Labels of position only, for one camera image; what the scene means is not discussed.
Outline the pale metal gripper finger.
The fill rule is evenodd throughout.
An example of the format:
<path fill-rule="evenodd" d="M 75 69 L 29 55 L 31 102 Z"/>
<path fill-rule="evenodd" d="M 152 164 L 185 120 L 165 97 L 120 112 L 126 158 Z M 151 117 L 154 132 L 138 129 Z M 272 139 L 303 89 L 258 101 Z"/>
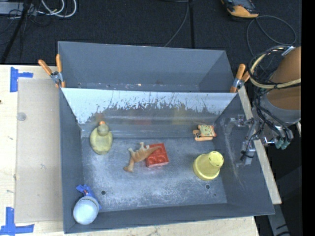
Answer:
<path fill-rule="evenodd" d="M 237 126 L 237 127 L 244 127 L 247 126 L 247 120 L 245 116 L 237 116 L 236 118 L 230 118 L 231 125 Z"/>
<path fill-rule="evenodd" d="M 256 149 L 253 141 L 243 142 L 240 152 L 240 165 L 249 166 L 252 163 Z"/>

